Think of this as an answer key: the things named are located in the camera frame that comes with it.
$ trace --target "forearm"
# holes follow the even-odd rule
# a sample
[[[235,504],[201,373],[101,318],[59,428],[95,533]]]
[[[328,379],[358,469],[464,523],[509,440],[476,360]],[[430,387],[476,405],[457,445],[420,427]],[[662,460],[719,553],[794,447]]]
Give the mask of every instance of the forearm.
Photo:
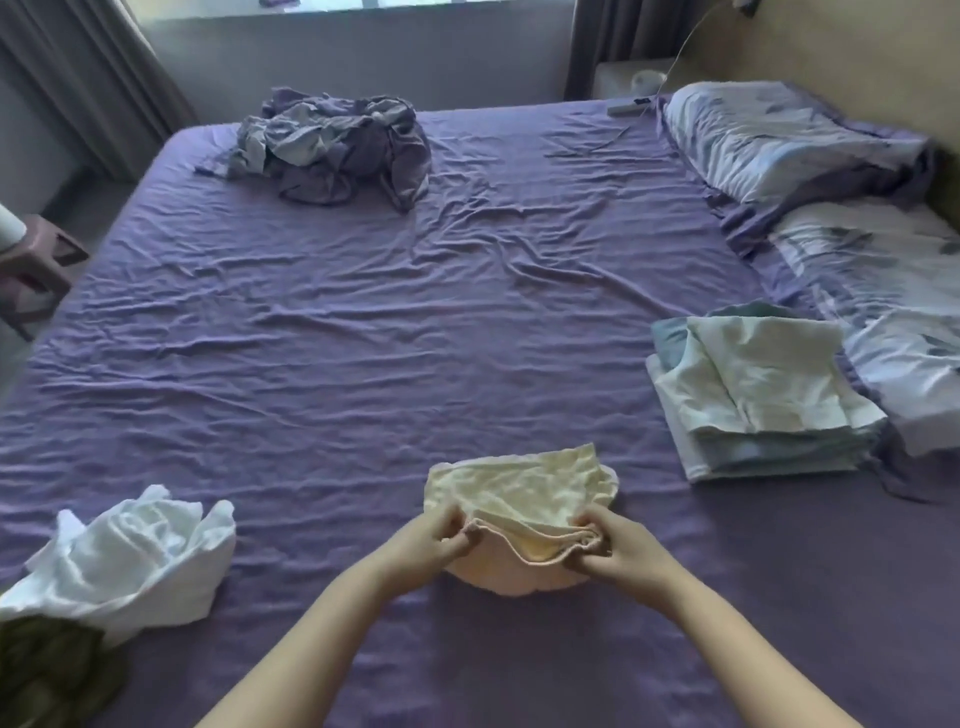
[[[316,728],[384,602],[367,561],[344,571],[197,728]]]
[[[685,577],[668,615],[696,645],[751,728],[859,726],[790,665],[722,596]]]

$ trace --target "white towel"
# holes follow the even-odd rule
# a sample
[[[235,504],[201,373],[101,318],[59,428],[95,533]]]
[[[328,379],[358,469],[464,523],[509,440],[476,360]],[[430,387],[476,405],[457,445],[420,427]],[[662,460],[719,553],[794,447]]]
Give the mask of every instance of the white towel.
[[[0,595],[0,620],[74,619],[116,644],[145,627],[203,619],[235,545],[232,503],[221,500],[204,518],[200,503],[171,500],[162,485],[89,526],[60,511],[54,537],[27,561],[30,574]]]

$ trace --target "headboard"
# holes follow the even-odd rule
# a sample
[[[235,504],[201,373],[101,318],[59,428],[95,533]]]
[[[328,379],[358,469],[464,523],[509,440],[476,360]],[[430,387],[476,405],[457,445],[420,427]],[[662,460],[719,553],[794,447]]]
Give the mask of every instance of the headboard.
[[[724,7],[688,49],[711,78],[792,81],[930,134],[944,150],[930,203],[960,227],[960,0],[763,0],[752,20]]]

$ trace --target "light blue cloth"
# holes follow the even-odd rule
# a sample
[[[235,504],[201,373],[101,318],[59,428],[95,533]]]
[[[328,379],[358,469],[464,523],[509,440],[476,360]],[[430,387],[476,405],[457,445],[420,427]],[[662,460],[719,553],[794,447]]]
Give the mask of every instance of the light blue cloth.
[[[762,301],[726,306],[708,316],[799,318],[788,308]],[[657,321],[651,331],[664,372],[675,369],[686,349],[686,318]],[[811,463],[823,463],[824,471],[853,470],[870,457],[884,427],[885,423],[841,431],[711,432],[691,438],[716,476],[748,477],[809,473]]]

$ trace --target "purple bed sheet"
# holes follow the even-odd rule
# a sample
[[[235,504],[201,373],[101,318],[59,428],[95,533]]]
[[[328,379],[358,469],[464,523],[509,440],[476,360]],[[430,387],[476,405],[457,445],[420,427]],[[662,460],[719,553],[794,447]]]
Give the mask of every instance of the purple bed sheet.
[[[151,483],[236,506],[213,614],[135,639],[98,725],[192,725],[419,512],[434,463],[584,442],[620,475],[615,507],[864,724],[955,725],[957,508],[868,473],[684,481],[650,324],[762,288],[654,115],[421,119],[434,174],[405,216],[377,189],[317,208],[195,176],[233,128],[178,134],[36,346],[0,416],[0,579],[61,508]],[[444,576],[387,609],[328,724],[739,723],[678,630],[610,588],[508,599]]]

